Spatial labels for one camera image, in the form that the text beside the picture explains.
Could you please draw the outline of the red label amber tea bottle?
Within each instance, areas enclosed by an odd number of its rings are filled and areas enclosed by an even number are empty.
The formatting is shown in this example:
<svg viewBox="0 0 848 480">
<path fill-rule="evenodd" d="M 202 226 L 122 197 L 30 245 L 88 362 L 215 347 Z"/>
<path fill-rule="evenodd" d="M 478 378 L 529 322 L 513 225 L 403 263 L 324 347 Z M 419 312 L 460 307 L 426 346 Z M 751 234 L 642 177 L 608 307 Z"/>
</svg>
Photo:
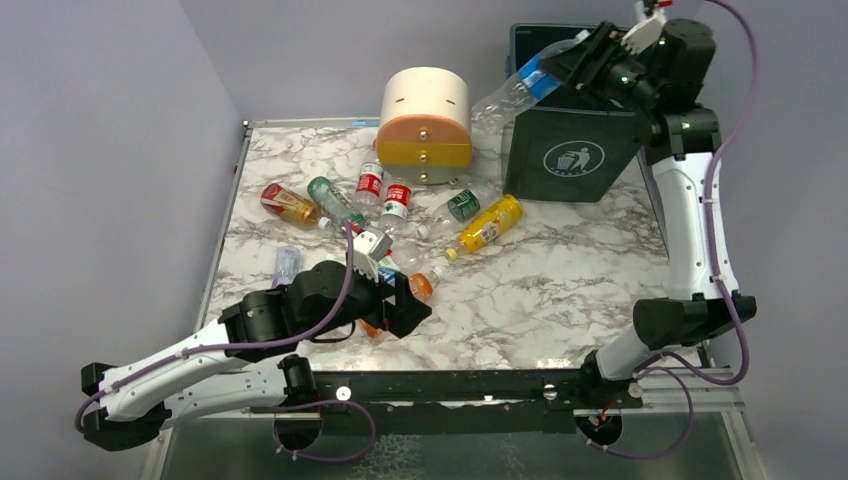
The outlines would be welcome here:
<svg viewBox="0 0 848 480">
<path fill-rule="evenodd" d="M 267 211 L 304 230 L 326 229 L 331 224 L 321 206 L 279 183 L 271 183 L 262 191 L 260 203 Z"/>
</svg>

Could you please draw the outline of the clear bottle red label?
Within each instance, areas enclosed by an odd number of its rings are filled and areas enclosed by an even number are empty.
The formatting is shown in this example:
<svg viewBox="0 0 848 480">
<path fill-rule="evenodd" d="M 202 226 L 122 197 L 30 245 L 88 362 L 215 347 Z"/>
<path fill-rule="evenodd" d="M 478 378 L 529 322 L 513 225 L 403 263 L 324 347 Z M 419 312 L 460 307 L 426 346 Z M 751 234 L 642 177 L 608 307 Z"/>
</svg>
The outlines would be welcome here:
<svg viewBox="0 0 848 480">
<path fill-rule="evenodd" d="M 385 177 L 383 166 L 377 161 L 362 164 L 353 193 L 353 202 L 360 208 L 374 208 L 380 204 Z"/>
<path fill-rule="evenodd" d="M 402 230 L 408 223 L 411 199 L 410 184 L 401 177 L 393 177 L 387 184 L 378 227 L 386 233 Z"/>
</svg>

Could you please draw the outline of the crushed clear bottle pink label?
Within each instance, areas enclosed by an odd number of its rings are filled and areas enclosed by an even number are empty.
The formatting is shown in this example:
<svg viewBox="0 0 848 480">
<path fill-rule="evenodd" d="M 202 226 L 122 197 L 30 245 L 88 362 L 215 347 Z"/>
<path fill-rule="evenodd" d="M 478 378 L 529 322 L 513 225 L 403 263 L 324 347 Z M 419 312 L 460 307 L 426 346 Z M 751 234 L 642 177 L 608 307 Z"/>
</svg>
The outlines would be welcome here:
<svg viewBox="0 0 848 480">
<path fill-rule="evenodd" d="M 272 287 L 290 284 L 302 268 L 302 253 L 297 247 L 277 249 L 272 273 Z"/>
</svg>

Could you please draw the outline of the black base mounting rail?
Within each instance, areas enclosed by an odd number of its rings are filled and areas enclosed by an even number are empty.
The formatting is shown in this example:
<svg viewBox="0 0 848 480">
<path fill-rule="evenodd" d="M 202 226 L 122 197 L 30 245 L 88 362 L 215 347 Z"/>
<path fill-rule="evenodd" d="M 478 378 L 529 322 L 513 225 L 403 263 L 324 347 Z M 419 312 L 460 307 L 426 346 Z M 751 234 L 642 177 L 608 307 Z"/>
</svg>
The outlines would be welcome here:
<svg viewBox="0 0 848 480">
<path fill-rule="evenodd" d="M 574 434 L 587 416 L 606 411 L 606 431 L 621 431 L 620 410 L 643 402 L 633 382 L 598 383 L 579 369 L 332 372 L 283 401 L 272 431 L 306 444 L 320 434 L 353 436 L 541 432 Z"/>
</svg>

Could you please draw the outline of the cream orange yellow drawer unit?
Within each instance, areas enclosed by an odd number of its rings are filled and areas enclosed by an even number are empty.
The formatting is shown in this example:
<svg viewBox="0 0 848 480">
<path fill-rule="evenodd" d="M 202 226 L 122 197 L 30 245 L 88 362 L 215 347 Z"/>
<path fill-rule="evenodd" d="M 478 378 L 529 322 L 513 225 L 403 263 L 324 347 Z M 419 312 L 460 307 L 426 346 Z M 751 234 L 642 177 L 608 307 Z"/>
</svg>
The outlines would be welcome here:
<svg viewBox="0 0 848 480">
<path fill-rule="evenodd" d="M 472 163 L 468 86 L 456 73 L 412 67 L 386 83 L 376 155 L 393 177 L 415 185 L 455 181 Z"/>
</svg>

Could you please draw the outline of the dark green plastic bin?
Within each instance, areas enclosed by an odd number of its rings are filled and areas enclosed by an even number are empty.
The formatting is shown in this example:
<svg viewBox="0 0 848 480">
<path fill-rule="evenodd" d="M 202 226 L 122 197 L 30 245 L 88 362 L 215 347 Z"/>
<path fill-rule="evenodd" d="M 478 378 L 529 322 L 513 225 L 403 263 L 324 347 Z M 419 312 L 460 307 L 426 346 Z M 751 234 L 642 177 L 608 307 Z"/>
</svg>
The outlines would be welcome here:
<svg viewBox="0 0 848 480">
<path fill-rule="evenodd" d="M 598 202 L 639 152 L 636 127 L 634 113 L 559 87 L 503 131 L 503 192 Z"/>
</svg>

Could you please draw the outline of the clear bottle dark green label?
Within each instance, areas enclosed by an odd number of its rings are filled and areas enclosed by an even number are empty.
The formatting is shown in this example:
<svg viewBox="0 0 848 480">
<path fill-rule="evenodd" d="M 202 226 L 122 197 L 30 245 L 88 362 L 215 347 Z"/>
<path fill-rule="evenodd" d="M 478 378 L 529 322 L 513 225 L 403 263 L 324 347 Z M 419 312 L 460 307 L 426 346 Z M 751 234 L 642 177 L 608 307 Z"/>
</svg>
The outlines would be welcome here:
<svg viewBox="0 0 848 480">
<path fill-rule="evenodd" d="M 418 225 L 415 236 L 420 240 L 430 240 L 447 234 L 456 233 L 481 210 L 481 198 L 470 189 L 455 194 Z"/>
</svg>

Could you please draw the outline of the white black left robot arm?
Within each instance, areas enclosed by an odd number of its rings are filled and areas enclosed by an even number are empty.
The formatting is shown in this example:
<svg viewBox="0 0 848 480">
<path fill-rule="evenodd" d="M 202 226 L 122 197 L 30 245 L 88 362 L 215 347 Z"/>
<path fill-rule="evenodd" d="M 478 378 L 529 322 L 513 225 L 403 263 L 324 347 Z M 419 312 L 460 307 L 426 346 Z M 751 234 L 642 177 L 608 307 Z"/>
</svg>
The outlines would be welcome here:
<svg viewBox="0 0 848 480">
<path fill-rule="evenodd" d="M 81 370 L 86 401 L 74 417 L 84 439 L 122 451 L 188 420 L 244 407 L 312 407 L 320 398 L 298 345 L 363 320 L 397 338 L 432 313 L 403 274 L 369 277 L 336 261 L 289 284 L 247 294 L 184 340 L 124 366 Z"/>
</svg>

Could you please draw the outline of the orange capped clear bottle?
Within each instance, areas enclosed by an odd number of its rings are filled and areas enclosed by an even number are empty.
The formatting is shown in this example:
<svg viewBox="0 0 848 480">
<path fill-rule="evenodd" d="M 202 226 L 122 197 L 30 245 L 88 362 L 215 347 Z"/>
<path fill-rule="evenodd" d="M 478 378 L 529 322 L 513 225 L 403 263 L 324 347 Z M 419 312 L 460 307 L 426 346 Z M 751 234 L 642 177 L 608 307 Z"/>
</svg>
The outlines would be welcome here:
<svg viewBox="0 0 848 480">
<path fill-rule="evenodd" d="M 444 279 L 445 272 L 441 267 L 431 267 L 422 272 L 412 274 L 408 277 L 408 282 L 412 295 L 418 301 L 427 304 L 430 302 L 437 285 Z M 370 338 L 375 338 L 385 331 L 384 327 L 374 327 L 364 319 L 359 319 L 358 325 Z"/>
</svg>

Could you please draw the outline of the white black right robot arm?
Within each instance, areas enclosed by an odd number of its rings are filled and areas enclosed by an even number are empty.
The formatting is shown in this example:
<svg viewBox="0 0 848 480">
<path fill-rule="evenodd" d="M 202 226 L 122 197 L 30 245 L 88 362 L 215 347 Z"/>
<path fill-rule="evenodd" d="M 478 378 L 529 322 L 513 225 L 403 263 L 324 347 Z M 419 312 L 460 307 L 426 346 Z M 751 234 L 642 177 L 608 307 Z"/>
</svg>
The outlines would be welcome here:
<svg viewBox="0 0 848 480">
<path fill-rule="evenodd" d="M 625 389 L 641 366 L 738 329 L 757 310 L 739 291 L 719 204 L 722 137 L 698 97 L 716 45 L 690 19 L 665 23 L 639 59 L 631 35 L 604 22 L 571 47 L 541 56 L 541 71 L 567 89 L 633 112 L 636 138 L 657 186 L 669 258 L 667 294 L 635 303 L 629 329 L 591 352 L 579 388 L 592 401 Z"/>
</svg>

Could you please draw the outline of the yellow juice bottle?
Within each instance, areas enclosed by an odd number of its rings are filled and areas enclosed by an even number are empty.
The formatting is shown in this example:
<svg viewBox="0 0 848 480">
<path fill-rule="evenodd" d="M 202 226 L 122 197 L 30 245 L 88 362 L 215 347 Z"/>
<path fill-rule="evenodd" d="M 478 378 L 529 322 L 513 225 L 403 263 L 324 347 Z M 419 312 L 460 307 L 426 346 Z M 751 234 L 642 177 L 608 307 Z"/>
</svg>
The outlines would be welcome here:
<svg viewBox="0 0 848 480">
<path fill-rule="evenodd" d="M 521 202 L 506 194 L 478 215 L 444 250 L 453 261 L 492 244 L 498 237 L 514 227 L 523 216 Z"/>
</svg>

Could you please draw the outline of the green tinted water bottle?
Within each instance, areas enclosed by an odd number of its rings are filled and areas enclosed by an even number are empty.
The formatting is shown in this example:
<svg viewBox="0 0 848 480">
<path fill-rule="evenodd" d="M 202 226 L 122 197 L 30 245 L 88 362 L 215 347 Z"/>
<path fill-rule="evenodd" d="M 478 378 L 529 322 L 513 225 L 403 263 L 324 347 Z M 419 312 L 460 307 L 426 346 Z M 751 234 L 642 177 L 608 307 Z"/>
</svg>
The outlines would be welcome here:
<svg viewBox="0 0 848 480">
<path fill-rule="evenodd" d="M 323 210 L 323 217 L 319 221 L 322 228 L 333 228 L 342 232 L 349 223 L 354 235 L 368 228 L 364 214 L 355 208 L 342 190 L 327 177 L 313 178 L 307 185 L 307 192 Z"/>
</svg>

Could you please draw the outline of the clear bottle red label left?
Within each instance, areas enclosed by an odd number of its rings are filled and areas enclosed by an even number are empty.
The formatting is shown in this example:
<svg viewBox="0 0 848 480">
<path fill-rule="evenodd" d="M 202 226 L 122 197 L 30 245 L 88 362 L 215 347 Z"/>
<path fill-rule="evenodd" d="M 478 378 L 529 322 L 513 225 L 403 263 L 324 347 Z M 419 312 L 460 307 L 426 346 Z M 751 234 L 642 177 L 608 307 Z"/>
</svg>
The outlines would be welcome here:
<svg viewBox="0 0 848 480">
<path fill-rule="evenodd" d="M 383 166 L 377 161 L 362 164 L 353 193 L 353 202 L 360 208 L 374 208 L 380 204 L 385 177 Z"/>
</svg>

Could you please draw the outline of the clear bottle red label right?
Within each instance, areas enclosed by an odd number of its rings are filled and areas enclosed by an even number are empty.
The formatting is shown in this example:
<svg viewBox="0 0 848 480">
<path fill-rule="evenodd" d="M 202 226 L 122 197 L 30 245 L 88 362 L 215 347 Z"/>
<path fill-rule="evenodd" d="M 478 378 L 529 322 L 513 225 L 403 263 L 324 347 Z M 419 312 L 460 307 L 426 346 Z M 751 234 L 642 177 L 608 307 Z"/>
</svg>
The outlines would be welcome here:
<svg viewBox="0 0 848 480">
<path fill-rule="evenodd" d="M 411 199 L 410 184 L 401 177 L 393 177 L 387 184 L 378 227 L 386 233 L 402 230 L 408 223 Z"/>
</svg>

